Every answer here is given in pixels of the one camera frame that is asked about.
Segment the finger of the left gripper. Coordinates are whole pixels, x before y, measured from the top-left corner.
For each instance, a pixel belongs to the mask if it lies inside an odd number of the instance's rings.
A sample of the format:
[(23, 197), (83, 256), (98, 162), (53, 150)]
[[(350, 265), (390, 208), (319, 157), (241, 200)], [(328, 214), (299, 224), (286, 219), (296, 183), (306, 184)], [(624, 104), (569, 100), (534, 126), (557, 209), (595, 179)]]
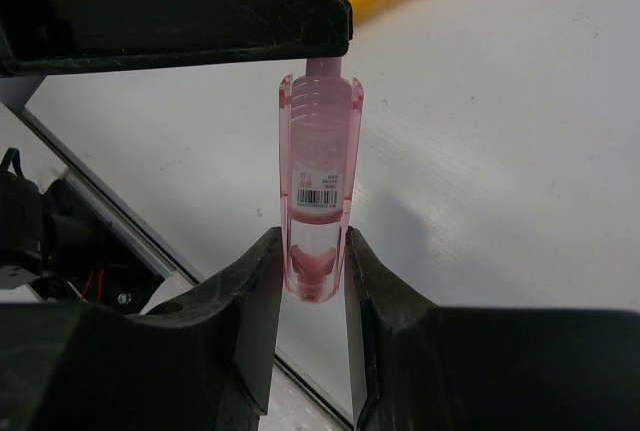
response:
[(1, 0), (5, 76), (344, 55), (347, 0)]

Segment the pink highlighter pen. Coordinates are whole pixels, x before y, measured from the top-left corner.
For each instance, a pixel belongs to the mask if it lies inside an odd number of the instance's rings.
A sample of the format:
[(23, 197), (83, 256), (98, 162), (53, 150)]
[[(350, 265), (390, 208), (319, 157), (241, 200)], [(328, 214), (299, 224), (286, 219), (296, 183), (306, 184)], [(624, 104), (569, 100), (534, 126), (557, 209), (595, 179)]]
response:
[(302, 302), (326, 302), (340, 286), (363, 101), (339, 57), (310, 58), (279, 85), (283, 281)]

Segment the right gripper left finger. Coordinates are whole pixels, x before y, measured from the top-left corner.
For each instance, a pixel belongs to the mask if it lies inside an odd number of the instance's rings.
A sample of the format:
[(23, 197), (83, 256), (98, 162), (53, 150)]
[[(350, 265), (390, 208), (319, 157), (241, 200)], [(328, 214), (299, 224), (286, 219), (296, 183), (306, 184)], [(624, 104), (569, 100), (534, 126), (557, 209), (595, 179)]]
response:
[(5, 430), (254, 430), (267, 413), (282, 243), (144, 315), (86, 303), (3, 304)]

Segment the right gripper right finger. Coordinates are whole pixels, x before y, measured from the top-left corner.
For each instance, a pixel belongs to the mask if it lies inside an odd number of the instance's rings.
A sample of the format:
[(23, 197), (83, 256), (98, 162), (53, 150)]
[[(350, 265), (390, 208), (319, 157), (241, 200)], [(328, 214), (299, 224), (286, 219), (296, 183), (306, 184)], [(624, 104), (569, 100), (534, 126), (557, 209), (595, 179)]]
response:
[(635, 430), (639, 316), (439, 306), (346, 236), (358, 430)]

